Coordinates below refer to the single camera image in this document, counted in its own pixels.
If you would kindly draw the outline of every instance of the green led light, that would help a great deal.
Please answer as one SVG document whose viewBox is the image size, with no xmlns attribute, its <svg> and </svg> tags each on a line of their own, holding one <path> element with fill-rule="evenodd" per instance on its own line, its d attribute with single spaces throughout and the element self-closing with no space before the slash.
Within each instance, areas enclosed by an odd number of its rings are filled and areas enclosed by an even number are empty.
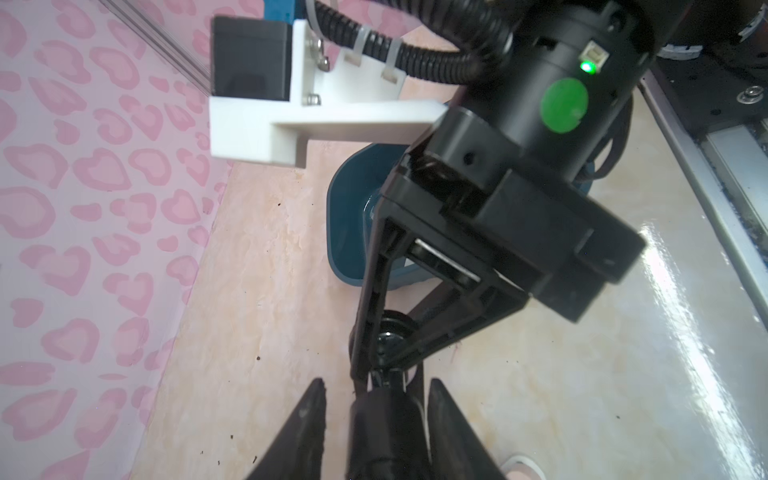
<svg viewBox="0 0 768 480">
<path fill-rule="evenodd" d="M 591 61 L 589 61 L 589 60 L 585 60 L 585 61 L 583 61 L 583 62 L 581 63 L 581 65 L 579 65 L 579 66 L 581 67 L 581 70 L 584 70 L 584 71 L 586 71 L 586 72 L 587 72 L 588 74 L 590 74 L 590 75 L 594 75 L 594 74 L 595 74 L 595 72 L 597 72 L 597 71 L 598 71 L 598 67 L 597 67 L 597 65 L 595 65 L 594 63 L 592 63 L 592 62 L 591 62 Z"/>
</svg>

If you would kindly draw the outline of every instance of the pink wall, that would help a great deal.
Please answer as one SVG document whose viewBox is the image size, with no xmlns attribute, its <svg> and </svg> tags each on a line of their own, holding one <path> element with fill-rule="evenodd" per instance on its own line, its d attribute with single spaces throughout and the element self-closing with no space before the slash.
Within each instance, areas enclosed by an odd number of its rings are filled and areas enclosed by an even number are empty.
<svg viewBox="0 0 768 480">
<path fill-rule="evenodd" d="M 0 478 L 134 461 L 227 164 L 205 97 L 95 2 L 0 2 Z"/>
<path fill-rule="evenodd" d="M 147 16 L 163 25 L 177 43 L 194 53 L 204 65 L 210 63 L 210 19 L 214 15 L 262 18 L 264 0 L 134 0 Z M 366 0 L 339 0 L 339 10 L 357 22 L 399 37 L 420 25 L 418 20 Z M 330 45 L 335 58 L 338 48 Z"/>
</svg>

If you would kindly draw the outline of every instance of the floor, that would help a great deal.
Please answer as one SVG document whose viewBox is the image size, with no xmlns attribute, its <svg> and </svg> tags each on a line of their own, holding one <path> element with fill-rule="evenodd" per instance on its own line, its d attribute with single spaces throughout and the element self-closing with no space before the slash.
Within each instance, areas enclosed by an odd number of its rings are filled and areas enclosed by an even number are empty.
<svg viewBox="0 0 768 480">
<path fill-rule="evenodd" d="M 310 143 L 305 170 L 235 167 L 132 478 L 244 478 L 317 376 L 323 478 L 344 476 L 359 290 L 328 266 L 325 196 L 362 146 Z M 548 478 L 766 478 L 768 333 L 637 92 L 624 158 L 591 195 L 648 242 L 624 282 L 578 325 L 533 302 L 434 355 L 428 376 L 499 463 L 524 452 Z"/>
</svg>

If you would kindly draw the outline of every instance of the white bracket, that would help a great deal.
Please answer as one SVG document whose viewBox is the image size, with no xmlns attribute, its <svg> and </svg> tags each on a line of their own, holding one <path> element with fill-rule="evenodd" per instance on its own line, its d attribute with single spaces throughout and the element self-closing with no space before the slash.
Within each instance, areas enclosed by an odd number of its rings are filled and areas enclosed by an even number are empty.
<svg viewBox="0 0 768 480">
<path fill-rule="evenodd" d="M 345 61 L 347 48 L 332 71 L 321 71 L 314 41 L 307 22 L 296 20 L 289 101 L 209 98 L 213 156 L 303 168 L 309 139 L 411 144 L 445 113 L 435 100 L 397 100 L 405 73 L 394 70 L 392 82 L 381 61 Z"/>
</svg>

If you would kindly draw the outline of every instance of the green dot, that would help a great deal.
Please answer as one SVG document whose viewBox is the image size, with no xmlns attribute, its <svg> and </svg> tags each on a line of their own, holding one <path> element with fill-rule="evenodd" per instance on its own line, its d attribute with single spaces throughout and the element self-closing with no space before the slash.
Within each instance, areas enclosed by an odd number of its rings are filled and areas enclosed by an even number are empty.
<svg viewBox="0 0 768 480">
<path fill-rule="evenodd" d="M 589 93 L 576 78 L 561 78 L 547 88 L 541 97 L 541 121 L 557 134 L 578 127 L 587 113 Z"/>
</svg>

